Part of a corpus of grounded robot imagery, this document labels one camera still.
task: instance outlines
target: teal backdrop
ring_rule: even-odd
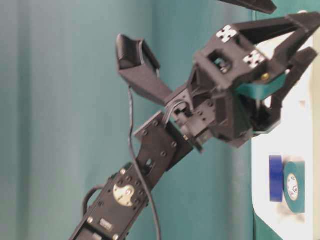
[[[68,239],[86,192],[131,161],[117,34],[145,38],[175,89],[212,34],[251,19],[214,0],[1,0],[0,238]],[[134,100],[137,128],[159,107]],[[164,240],[252,239],[250,152],[213,139],[163,177]],[[147,208],[128,239],[155,238]]]

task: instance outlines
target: blue tape roll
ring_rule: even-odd
[[[284,167],[281,155],[269,156],[270,201],[282,203],[284,186]]]

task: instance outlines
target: green tape roll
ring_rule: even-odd
[[[305,212],[305,162],[288,162],[284,167],[283,191],[285,200],[295,214]]]

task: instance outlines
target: black cable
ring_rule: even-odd
[[[83,216],[86,215],[88,211],[88,202],[90,198],[96,193],[96,191],[101,190],[105,187],[104,184],[96,185],[85,195],[83,202],[82,202],[82,214]]]
[[[156,209],[156,205],[154,202],[154,199],[152,197],[151,191],[141,173],[139,164],[137,162],[137,157],[135,155],[135,151],[132,145],[132,132],[134,129],[134,100],[132,97],[131,93],[131,87],[129,86],[128,88],[128,96],[129,96],[129,118],[130,118],[130,128],[129,128],[129,137],[128,137],[128,144],[129,144],[129,149],[130,149],[130,154],[133,160],[133,165],[135,167],[135,170],[138,174],[138,177],[140,181],[142,182],[144,191],[146,192],[146,195],[149,198],[149,202],[151,204],[152,212],[153,212],[153,218],[154,218],[154,224],[155,224],[155,229],[156,229],[156,239],[161,240],[161,229],[160,229],[160,223],[159,223],[159,217]]]
[[[170,120],[170,117],[171,117],[172,113],[174,112],[174,110],[176,109],[176,107],[178,107],[181,104],[187,104],[189,106],[189,103],[187,101],[180,100],[180,101],[177,101],[177,102],[173,103],[168,108],[168,110],[166,111],[166,113],[165,113],[165,115],[163,116],[163,119],[162,119],[162,123],[164,125],[164,128],[167,127],[167,125],[169,123],[169,120]]]

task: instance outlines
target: electrical tape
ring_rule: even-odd
[[[281,155],[269,156],[270,201],[282,203],[284,186],[284,167]]]
[[[284,197],[295,214],[305,212],[305,162],[288,162],[284,166]]]

